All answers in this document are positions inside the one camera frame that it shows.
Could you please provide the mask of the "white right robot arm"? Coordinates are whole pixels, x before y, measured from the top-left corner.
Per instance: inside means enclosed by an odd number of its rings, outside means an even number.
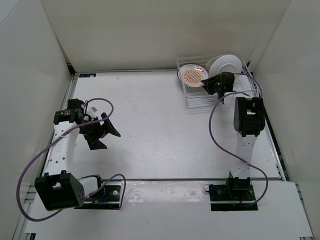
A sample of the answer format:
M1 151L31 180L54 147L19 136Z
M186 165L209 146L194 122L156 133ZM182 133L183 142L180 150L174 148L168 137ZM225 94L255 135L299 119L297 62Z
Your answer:
M213 143L223 152L239 160L239 163L229 171L225 184L209 185L208 193L213 201L255 200L250 169L253 168L251 161L255 143L266 124L265 107L262 96L249 96L245 92L233 89L235 76L231 72L222 72L202 80L204 90L209 95L217 94L219 104L223 104L228 97L234 97L235 153L223 148L215 139Z

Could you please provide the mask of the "blue corner label sticker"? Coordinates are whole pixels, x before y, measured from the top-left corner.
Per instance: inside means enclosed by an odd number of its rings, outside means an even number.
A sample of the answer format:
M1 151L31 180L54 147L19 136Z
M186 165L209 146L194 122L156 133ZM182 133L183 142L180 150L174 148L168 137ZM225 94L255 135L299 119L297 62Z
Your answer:
M81 73L78 76L79 78L95 78L96 73Z

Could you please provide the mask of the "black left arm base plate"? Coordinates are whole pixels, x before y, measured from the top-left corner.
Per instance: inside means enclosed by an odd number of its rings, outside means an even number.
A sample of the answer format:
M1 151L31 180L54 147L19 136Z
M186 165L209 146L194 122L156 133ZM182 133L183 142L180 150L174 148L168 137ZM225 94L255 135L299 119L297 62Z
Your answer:
M120 210L126 187L125 180L111 181L99 193L86 198L82 208L86 210Z

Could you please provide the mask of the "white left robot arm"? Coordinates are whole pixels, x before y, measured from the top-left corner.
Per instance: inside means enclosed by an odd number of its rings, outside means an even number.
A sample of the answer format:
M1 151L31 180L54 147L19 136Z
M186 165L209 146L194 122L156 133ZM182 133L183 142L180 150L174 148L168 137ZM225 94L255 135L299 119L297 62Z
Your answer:
M77 179L71 173L78 135L84 136L92 151L107 149L101 142L106 135L120 137L105 112L97 117L87 106L80 99L69 99L66 109L54 115L54 145L43 176L37 177L34 184L48 211L81 208L86 201L98 203L108 199L99 175Z

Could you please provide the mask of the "white green-rimmed plate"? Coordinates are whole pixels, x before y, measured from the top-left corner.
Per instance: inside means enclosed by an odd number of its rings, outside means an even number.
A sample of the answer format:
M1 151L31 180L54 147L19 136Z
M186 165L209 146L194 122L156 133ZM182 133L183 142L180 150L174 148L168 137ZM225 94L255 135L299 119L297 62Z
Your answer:
M206 68L207 71L210 70L211 66L213 65L213 63L214 63L218 58L220 58L220 56L216 56L216 57L210 59L210 60L205 64L205 68Z

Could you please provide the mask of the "white wire dish rack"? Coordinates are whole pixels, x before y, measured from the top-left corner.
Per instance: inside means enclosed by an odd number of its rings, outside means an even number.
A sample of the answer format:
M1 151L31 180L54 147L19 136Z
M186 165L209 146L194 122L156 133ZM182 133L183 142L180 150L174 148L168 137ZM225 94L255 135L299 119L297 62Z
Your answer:
M189 56L189 57L179 57L176 60L177 64L177 78L178 78L178 69L180 66L184 64L197 64L205 68L206 63L217 56L223 55L235 55L242 62L242 70L241 73L234 73L234 84L233 89L236 92L243 92L248 94L249 96L258 96L259 95L259 87L252 80L253 74L249 70L250 62L246 61L240 53L216 53L211 55L199 55L199 56ZM189 87L184 85L182 82L182 89L184 93L184 97L186 99L186 105L189 109L202 109L202 108L210 108L216 103L218 100L218 94L215 93L213 95L207 94L207 92L202 87Z

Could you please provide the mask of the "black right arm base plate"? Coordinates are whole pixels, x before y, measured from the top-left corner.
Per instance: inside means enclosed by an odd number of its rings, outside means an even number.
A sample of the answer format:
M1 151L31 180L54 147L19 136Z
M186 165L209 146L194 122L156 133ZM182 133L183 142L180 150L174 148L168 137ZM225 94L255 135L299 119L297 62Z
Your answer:
M252 185L245 191L228 192L225 184L210 184L209 198L212 212L258 211Z

